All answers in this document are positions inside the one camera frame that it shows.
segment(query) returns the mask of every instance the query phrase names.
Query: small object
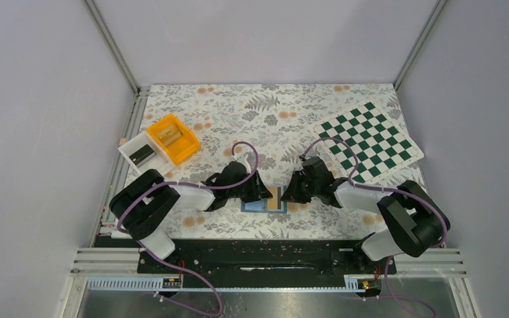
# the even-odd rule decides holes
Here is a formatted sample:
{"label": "small object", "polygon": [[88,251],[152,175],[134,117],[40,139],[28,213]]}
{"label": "small object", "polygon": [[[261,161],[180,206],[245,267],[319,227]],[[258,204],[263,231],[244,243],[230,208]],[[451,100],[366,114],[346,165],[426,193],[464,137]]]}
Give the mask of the small object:
{"label": "small object", "polygon": [[157,138],[161,141],[162,144],[165,146],[168,146],[172,144],[175,140],[182,137],[182,134],[178,130],[175,124],[169,125],[169,127],[166,127],[162,131],[158,132],[156,134]]}
{"label": "small object", "polygon": [[139,168],[153,156],[155,156],[155,151],[153,151],[153,149],[148,144],[146,144],[139,148],[138,151],[131,154],[130,160],[132,160],[133,164]]}
{"label": "small object", "polygon": [[242,201],[241,212],[287,213],[288,204],[280,199],[286,187],[268,187],[268,191],[272,194],[269,199],[254,202]]}

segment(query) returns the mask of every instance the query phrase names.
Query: aluminum frame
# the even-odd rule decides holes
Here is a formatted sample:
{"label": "aluminum frame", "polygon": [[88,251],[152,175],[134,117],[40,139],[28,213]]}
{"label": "aluminum frame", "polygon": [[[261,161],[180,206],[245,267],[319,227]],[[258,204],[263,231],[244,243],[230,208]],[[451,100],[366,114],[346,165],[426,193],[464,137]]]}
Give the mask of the aluminum frame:
{"label": "aluminum frame", "polygon": [[420,34],[416,41],[414,42],[414,45],[411,49],[411,52],[407,56],[407,59],[403,63],[403,67],[399,71],[399,74],[397,74],[397,77],[395,78],[395,81],[393,82],[393,87],[395,88],[395,91],[399,90],[399,87],[401,87],[401,84],[405,80],[405,77],[407,76],[407,73],[409,72],[410,67],[414,63],[414,60],[416,59],[417,54],[420,52],[420,49],[424,45],[424,42],[430,35],[430,32],[432,31],[432,28],[436,24],[436,21],[438,21],[438,18],[440,17],[440,14],[442,13],[442,10],[444,10],[448,0],[438,0],[436,4],[434,5],[434,9],[432,9],[432,12],[430,13],[430,16],[426,20],[426,23],[424,24],[424,27],[420,31]]}
{"label": "aluminum frame", "polygon": [[93,19],[100,35],[102,36],[102,39],[104,39],[106,46],[110,50],[110,53],[112,53],[112,58],[122,71],[122,75],[126,79],[126,82],[128,83],[130,89],[133,91],[134,94],[139,93],[139,84],[137,83],[133,73],[131,72],[128,63],[126,62],[126,59],[124,59],[124,55],[122,55],[122,52],[120,51],[120,48],[116,44],[116,41],[114,41],[114,38],[112,37],[112,34],[110,33],[110,30],[106,25],[106,22],[104,21],[102,15],[100,14],[100,11],[95,1],[83,0],[83,3],[85,4],[85,7],[89,12],[89,15]]}

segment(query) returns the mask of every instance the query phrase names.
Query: checkerboard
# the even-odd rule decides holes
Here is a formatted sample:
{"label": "checkerboard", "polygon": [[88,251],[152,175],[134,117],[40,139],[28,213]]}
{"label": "checkerboard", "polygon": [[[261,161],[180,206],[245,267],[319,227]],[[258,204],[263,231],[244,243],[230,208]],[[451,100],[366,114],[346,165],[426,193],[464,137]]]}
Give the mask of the checkerboard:
{"label": "checkerboard", "polygon": [[[424,157],[416,143],[388,115],[372,103],[355,106],[310,125],[317,137],[344,140],[359,159],[356,182],[374,183]],[[346,175],[355,161],[350,150],[333,140],[325,141],[333,162]]]}

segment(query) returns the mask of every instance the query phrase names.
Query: white wall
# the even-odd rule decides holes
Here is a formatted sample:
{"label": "white wall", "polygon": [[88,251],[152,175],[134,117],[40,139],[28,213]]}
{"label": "white wall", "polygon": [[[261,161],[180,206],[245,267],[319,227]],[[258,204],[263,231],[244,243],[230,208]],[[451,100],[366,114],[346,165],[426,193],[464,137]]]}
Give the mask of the white wall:
{"label": "white wall", "polygon": [[399,92],[483,317],[509,317],[509,1],[450,1]]}
{"label": "white wall", "polygon": [[0,1],[0,317],[53,315],[131,95],[82,1]]}
{"label": "white wall", "polygon": [[141,85],[393,82],[436,0],[97,0]]}

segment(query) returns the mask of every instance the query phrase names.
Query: table surface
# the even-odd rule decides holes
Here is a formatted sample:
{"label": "table surface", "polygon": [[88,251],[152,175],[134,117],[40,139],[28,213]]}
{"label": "table surface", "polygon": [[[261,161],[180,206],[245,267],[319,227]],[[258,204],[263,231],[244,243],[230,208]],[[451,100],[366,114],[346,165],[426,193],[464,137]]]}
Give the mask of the table surface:
{"label": "table surface", "polygon": [[[202,149],[165,177],[186,182],[205,181],[233,159],[238,140],[253,144],[260,154],[259,172],[266,186],[288,185],[301,168],[298,156],[314,140],[308,125],[351,105],[371,101],[406,130],[391,84],[359,85],[154,85],[147,100],[140,131],[169,113],[196,134]],[[248,147],[237,147],[248,152]],[[312,150],[336,177],[344,176],[317,146]],[[130,171],[126,185],[137,177]],[[417,163],[379,181],[396,186],[414,180],[424,186]],[[171,211],[161,227],[172,238],[207,239],[361,239],[386,228],[380,215],[358,209],[336,209],[314,199],[307,205],[288,204],[286,214],[247,213],[240,201],[230,200],[214,212]]]}

